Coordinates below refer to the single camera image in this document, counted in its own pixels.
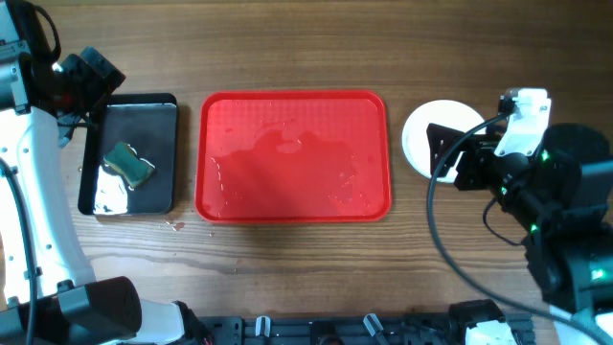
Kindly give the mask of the white plate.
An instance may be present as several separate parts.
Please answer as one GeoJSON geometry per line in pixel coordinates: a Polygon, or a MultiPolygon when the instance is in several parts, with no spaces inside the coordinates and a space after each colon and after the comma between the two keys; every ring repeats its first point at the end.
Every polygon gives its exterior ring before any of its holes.
{"type": "Polygon", "coordinates": [[[415,171],[431,177],[430,145],[426,130],[430,124],[466,132],[480,125],[484,118],[470,106],[451,100],[424,103],[407,118],[401,135],[403,153],[415,171]]]}

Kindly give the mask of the green yellow sponge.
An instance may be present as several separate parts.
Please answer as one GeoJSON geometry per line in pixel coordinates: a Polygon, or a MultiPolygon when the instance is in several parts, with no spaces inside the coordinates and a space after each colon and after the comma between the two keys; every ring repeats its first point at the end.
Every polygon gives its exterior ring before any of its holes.
{"type": "Polygon", "coordinates": [[[103,156],[103,161],[134,189],[145,183],[155,171],[151,164],[140,159],[132,147],[125,142],[117,143],[103,156]]]}

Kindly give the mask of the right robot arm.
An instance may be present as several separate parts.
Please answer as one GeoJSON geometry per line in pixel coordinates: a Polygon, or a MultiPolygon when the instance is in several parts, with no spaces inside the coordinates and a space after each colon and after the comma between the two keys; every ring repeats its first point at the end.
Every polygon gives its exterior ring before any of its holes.
{"type": "Polygon", "coordinates": [[[612,191],[607,138],[581,124],[550,126],[534,151],[497,156],[496,125],[484,134],[431,124],[431,173],[458,171],[460,191],[488,190],[525,230],[519,243],[548,315],[566,344],[612,341],[612,191]]]}

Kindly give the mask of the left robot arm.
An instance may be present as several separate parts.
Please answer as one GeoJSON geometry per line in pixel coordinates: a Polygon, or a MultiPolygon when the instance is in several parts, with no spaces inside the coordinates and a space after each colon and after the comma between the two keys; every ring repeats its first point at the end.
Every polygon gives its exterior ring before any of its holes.
{"type": "Polygon", "coordinates": [[[1,240],[5,344],[208,344],[182,302],[138,296],[125,277],[98,280],[61,181],[60,151],[124,75],[93,48],[64,57],[50,15],[1,5],[1,240]]]}

